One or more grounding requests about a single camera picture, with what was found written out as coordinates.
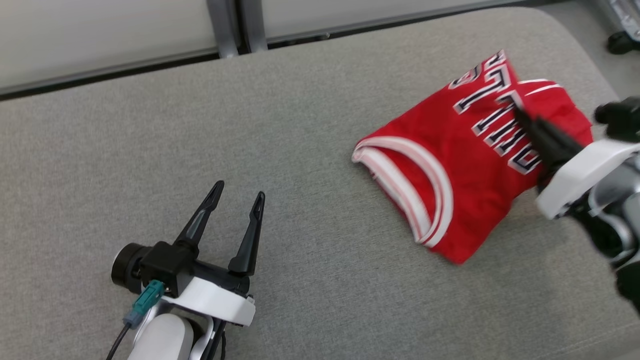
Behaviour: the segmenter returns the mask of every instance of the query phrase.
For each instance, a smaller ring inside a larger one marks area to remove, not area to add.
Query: gray fabric surface
[[[640,322],[607,264],[533,194],[454,266],[413,244],[358,139],[505,48],[590,113],[614,99],[549,16],[487,10],[0,103],[1,359],[100,359],[134,296],[126,243],[172,241],[218,179],[201,244],[226,265],[266,193],[251,327],[228,359],[607,359]],[[118,355],[125,359],[132,335]]]

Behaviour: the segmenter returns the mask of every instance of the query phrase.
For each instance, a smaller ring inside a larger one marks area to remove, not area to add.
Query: basketball jersey
[[[593,141],[589,120],[564,88],[518,82],[500,51],[360,140],[352,160],[404,213],[417,243],[462,264],[541,170],[513,106],[582,145]]]

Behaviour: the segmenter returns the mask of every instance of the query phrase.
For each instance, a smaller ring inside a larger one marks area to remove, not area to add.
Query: cable
[[[220,360],[225,360],[227,356],[227,332],[222,332],[222,348],[220,349]]]
[[[111,350],[109,351],[109,355],[107,355],[106,360],[111,360],[113,358],[113,355],[116,353],[118,346],[120,346],[122,339],[124,339],[124,336],[127,334],[127,331],[129,331],[130,328],[131,328],[131,324],[128,323],[124,325],[124,327],[122,328],[122,331],[120,331],[120,335],[118,335],[118,338],[113,343],[113,346],[111,347]]]
[[[106,360],[111,360],[116,349],[120,346],[120,342],[124,339],[125,334],[129,329],[136,329],[145,318],[147,311],[160,301],[160,298],[164,295],[164,284],[158,280],[151,280],[149,285],[142,291],[138,299],[133,303],[132,310],[129,311],[127,316],[122,319],[124,327],[120,331],[120,335],[113,343],[109,355]]]

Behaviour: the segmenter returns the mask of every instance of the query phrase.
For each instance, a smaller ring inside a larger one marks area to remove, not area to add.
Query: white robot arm
[[[197,260],[198,243],[223,187],[223,181],[214,185],[173,244],[130,243],[117,255],[112,281],[140,297],[124,318],[108,360],[129,328],[137,329],[129,360],[210,360],[219,345],[224,359],[226,324],[251,325],[255,305],[248,294],[249,276],[255,271],[264,193],[255,199],[228,268]]]
[[[585,148],[546,120],[515,112],[545,167],[539,209],[582,224],[609,260],[618,292],[640,312],[640,98],[599,107],[595,117],[609,138]]]

